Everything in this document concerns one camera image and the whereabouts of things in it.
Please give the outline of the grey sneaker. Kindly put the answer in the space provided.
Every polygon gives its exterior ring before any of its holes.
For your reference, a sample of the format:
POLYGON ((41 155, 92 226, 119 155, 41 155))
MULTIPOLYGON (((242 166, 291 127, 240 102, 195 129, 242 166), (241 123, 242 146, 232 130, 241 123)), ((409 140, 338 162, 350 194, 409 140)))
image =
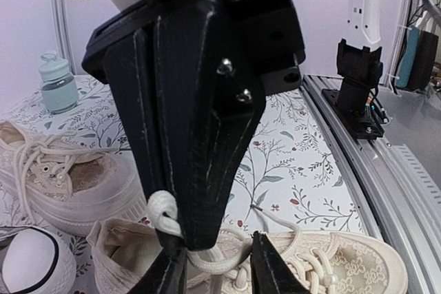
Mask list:
POLYGON ((69 293, 76 261, 57 235, 35 226, 1 227, 2 293, 69 293))

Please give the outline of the floral patterned table mat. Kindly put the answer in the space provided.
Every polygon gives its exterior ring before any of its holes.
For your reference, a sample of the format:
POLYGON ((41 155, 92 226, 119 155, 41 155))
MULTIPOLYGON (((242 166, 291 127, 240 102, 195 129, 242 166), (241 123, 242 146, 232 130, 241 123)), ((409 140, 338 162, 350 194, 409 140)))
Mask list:
MULTIPOLYGON (((110 89, 89 76, 76 78, 78 104, 51 114, 35 92, 1 115, 1 196, 3 224, 47 225, 65 240, 77 260, 75 293, 126 293, 139 280, 110 268, 86 242, 94 221, 117 217, 148 224, 145 199, 110 89), (23 207, 14 178, 15 151, 55 136, 64 149, 112 149, 113 154, 73 166, 72 195, 45 190, 50 167, 28 171, 23 207)), ((251 204, 303 229, 365 231, 334 156, 299 92, 270 96, 261 122, 235 175, 223 223, 249 235, 279 231, 251 204)))

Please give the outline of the beige sneaker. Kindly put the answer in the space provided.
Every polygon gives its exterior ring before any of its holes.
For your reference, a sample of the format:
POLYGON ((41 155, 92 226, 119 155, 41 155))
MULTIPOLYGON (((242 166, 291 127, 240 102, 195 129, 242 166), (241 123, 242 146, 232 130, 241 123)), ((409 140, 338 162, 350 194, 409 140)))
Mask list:
POLYGON ((18 199, 29 220, 40 215, 81 237, 100 220, 140 220, 147 202, 134 160, 116 149, 69 143, 70 136, 1 121, 1 186, 18 199))
MULTIPOLYGON (((150 226, 110 218, 96 222, 88 237, 94 277, 100 293, 131 293, 159 256, 156 235, 181 237, 173 195, 157 191, 147 203, 150 226)), ((406 293, 407 270, 399 254, 385 242, 357 233, 303 231, 281 220, 282 233, 269 242, 288 268, 288 276, 306 293, 406 293)), ((224 228, 213 248, 189 253, 189 293, 251 293, 252 238, 224 228)))

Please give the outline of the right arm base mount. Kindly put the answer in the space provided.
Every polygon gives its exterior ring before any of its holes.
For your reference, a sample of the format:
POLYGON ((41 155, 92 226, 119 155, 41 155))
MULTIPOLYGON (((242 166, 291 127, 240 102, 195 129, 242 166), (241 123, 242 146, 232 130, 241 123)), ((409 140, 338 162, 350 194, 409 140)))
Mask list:
POLYGON ((338 44, 337 71, 343 77, 339 90, 323 89, 322 95, 342 125, 356 140, 383 137, 380 121, 372 114, 369 95, 378 89, 382 76, 382 48, 350 46, 345 39, 338 44))

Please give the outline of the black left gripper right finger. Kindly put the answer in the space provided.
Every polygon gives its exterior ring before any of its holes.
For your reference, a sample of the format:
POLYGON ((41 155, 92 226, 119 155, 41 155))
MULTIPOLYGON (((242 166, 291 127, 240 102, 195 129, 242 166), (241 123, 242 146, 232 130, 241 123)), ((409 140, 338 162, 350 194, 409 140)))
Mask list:
POLYGON ((253 233, 250 261, 253 294, 309 293, 289 270, 266 234, 253 233))

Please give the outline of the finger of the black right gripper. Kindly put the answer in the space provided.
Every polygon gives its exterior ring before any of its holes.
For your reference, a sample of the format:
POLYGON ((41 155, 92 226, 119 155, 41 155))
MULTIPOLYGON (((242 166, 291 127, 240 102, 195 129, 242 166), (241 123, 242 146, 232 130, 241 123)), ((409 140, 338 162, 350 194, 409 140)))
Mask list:
POLYGON ((165 95, 172 85, 172 71, 161 49, 164 36, 160 21, 139 28, 111 45, 103 59, 146 198, 172 190, 163 155, 165 95))
POLYGON ((154 27, 167 187, 190 250, 214 246, 265 93, 222 0, 171 0, 154 27))

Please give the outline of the aluminium front rail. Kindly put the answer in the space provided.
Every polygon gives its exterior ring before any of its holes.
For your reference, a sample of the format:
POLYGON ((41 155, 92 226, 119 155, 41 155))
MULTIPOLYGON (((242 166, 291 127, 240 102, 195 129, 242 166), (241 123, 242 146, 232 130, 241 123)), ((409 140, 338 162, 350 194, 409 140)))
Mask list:
POLYGON ((355 140, 322 95, 335 78, 306 76, 301 92, 345 177, 366 231, 402 256, 410 293, 440 292, 440 189, 421 162, 386 136, 355 140))

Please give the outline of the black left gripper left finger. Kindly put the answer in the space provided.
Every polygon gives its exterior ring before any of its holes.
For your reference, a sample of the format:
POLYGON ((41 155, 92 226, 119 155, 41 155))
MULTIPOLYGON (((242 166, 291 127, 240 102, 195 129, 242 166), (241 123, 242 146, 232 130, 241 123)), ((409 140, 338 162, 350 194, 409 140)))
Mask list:
POLYGON ((160 231, 162 250, 141 280, 132 288, 133 294, 177 294, 187 292, 187 248, 184 240, 160 231))

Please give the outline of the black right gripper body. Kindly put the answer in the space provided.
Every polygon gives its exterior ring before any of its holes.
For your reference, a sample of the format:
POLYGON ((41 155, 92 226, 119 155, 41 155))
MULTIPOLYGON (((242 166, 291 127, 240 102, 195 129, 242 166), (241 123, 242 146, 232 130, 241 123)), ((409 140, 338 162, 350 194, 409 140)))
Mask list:
MULTIPOLYGON (((107 83, 102 60, 109 46, 147 25, 164 1, 138 0, 95 29, 81 63, 86 73, 107 83)), ((305 44, 292 0, 220 0, 226 9, 266 94, 296 90, 305 44)))

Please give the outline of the right aluminium frame post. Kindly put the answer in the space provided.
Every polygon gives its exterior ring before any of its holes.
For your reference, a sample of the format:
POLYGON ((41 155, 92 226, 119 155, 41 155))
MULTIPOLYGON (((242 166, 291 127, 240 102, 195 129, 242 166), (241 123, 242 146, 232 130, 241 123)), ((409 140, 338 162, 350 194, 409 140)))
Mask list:
POLYGON ((51 0, 51 8, 58 53, 62 58, 68 60, 69 68, 74 72, 74 68, 72 67, 70 36, 65 12, 65 0, 51 0))

